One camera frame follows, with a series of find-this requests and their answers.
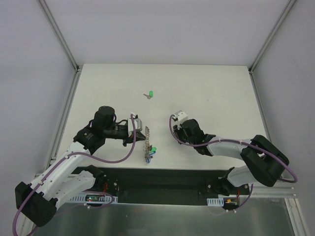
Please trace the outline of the metal key organizer ring disc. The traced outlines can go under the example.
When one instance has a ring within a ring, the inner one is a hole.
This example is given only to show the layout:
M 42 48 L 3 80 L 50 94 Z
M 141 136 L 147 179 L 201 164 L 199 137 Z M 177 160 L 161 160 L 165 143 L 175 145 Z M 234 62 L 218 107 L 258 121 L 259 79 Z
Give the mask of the metal key organizer ring disc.
M 150 148 L 150 129 L 149 127 L 145 126 L 145 145 L 144 145 L 144 158 L 145 160 L 149 159 L 149 152 L 151 150 Z

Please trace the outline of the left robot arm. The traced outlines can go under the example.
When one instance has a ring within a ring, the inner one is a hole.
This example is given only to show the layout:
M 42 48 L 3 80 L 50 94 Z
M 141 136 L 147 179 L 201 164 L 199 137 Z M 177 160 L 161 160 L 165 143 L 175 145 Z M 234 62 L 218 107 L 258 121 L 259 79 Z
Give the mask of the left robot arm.
M 57 210 L 72 197 L 85 190 L 100 191 L 104 186 L 104 174 L 97 167 L 86 167 L 77 178 L 67 177 L 88 158 L 107 163 L 94 156 L 107 139 L 122 140 L 123 146 L 145 140 L 142 134 L 142 120 L 130 114 L 124 124 L 116 121 L 115 110 L 101 106 L 94 118 L 78 131 L 73 142 L 60 159 L 45 172 L 26 184 L 23 181 L 15 187 L 17 214 L 22 213 L 37 227 L 43 227 L 55 216 Z

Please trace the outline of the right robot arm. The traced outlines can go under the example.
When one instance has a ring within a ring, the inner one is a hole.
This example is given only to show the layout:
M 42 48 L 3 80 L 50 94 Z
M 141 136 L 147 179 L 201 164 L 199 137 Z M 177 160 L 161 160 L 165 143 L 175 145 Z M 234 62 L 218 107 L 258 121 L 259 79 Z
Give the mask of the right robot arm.
M 231 167 L 222 177 L 210 183 L 217 194 L 228 196 L 242 185 L 259 182 L 272 187 L 289 170 L 289 159 L 262 135 L 241 141 L 206 134 L 195 119 L 179 122 L 169 118 L 169 129 L 178 143 L 194 148 L 207 156 L 226 156 L 244 161 L 242 167 Z

